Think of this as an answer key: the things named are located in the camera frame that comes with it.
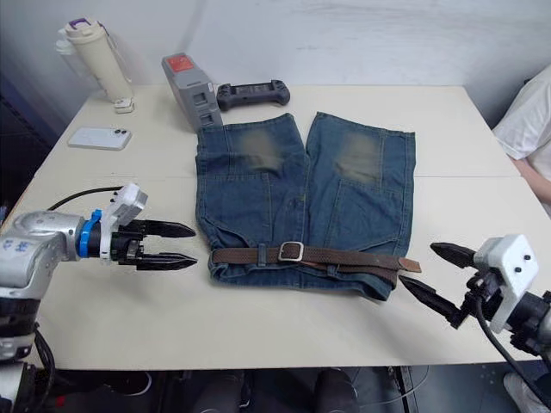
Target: brown leather belt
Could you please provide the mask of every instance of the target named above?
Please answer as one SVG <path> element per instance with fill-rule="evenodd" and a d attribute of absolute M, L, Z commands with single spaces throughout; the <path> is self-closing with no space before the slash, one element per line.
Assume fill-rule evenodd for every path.
<path fill-rule="evenodd" d="M 336 265 L 341 273 L 370 273 L 392 282 L 393 286 L 396 286 L 396 272 L 399 269 L 413 273 L 421 272 L 419 263 L 407 258 L 308 247 L 295 241 L 283 243 L 279 248 L 267 248 L 266 257 L 262 260 L 259 260 L 258 254 L 258 248 L 224 248 L 213 253 L 213 262 L 227 264 L 254 264 L 260 261 L 268 264 L 297 262 L 317 269 Z"/>

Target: white table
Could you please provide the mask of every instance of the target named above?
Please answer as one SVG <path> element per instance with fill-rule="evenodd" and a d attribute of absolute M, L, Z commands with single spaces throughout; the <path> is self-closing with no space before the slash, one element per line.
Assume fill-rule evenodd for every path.
<path fill-rule="evenodd" d="M 548 219 L 496 144 L 462 88 L 296 87 L 285 108 L 237 108 L 229 121 L 294 114 L 306 137 L 316 110 L 374 126 L 416 131 L 418 167 L 411 248 L 421 280 L 460 304 L 471 274 L 434 255 L 429 244 L 478 248 L 487 237 L 526 234 L 540 262 L 532 291 L 551 283 Z M 15 214 L 44 209 L 83 188 L 138 183 L 149 194 L 142 218 L 194 228 L 196 137 L 186 132 L 168 87 L 138 88 L 137 108 L 116 115 L 89 100 L 28 187 Z M 120 152 L 66 146 L 79 126 L 124 126 Z M 89 216 L 108 202 L 93 194 L 60 211 Z M 59 264 L 40 307 L 40 325 L 59 368 L 192 369 L 446 364 L 501 361 L 469 319 L 453 330 L 401 285 L 386 303 L 335 293 L 213 284 L 202 238 L 146 240 L 200 262 L 176 272 L 136 272 L 98 260 Z M 504 335 L 503 342 L 508 341 Z M 512 351 L 518 359 L 529 355 Z"/>

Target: red label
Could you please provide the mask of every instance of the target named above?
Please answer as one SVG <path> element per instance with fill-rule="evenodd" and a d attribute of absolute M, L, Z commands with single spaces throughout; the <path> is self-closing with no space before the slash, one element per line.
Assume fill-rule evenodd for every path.
<path fill-rule="evenodd" d="M 187 69 L 193 69 L 193 63 L 187 56 L 174 56 L 166 59 L 169 62 L 172 71 L 186 71 Z"/>

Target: jeans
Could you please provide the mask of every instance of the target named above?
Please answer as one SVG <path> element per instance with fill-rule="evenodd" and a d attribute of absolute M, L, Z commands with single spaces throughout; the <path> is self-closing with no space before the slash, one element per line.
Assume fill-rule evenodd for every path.
<path fill-rule="evenodd" d="M 415 134 L 318 113 L 306 144 L 291 114 L 199 131 L 199 226 L 211 249 L 287 241 L 405 256 L 412 228 Z M 295 262 L 209 261 L 213 279 L 237 286 L 355 290 L 385 300 L 393 286 L 365 273 Z"/>

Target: belt buckle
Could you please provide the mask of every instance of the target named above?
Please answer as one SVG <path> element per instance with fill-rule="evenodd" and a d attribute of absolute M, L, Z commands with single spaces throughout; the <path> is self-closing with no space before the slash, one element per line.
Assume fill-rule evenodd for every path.
<path fill-rule="evenodd" d="M 285 258 L 283 256 L 283 250 L 285 249 L 285 245 L 295 244 L 300 247 L 299 255 L 296 258 Z M 286 243 L 282 243 L 282 245 L 279 247 L 279 254 L 277 256 L 277 261 L 289 261 L 289 262 L 301 262 L 302 256 L 304 255 L 304 244 L 299 241 L 287 241 Z"/>

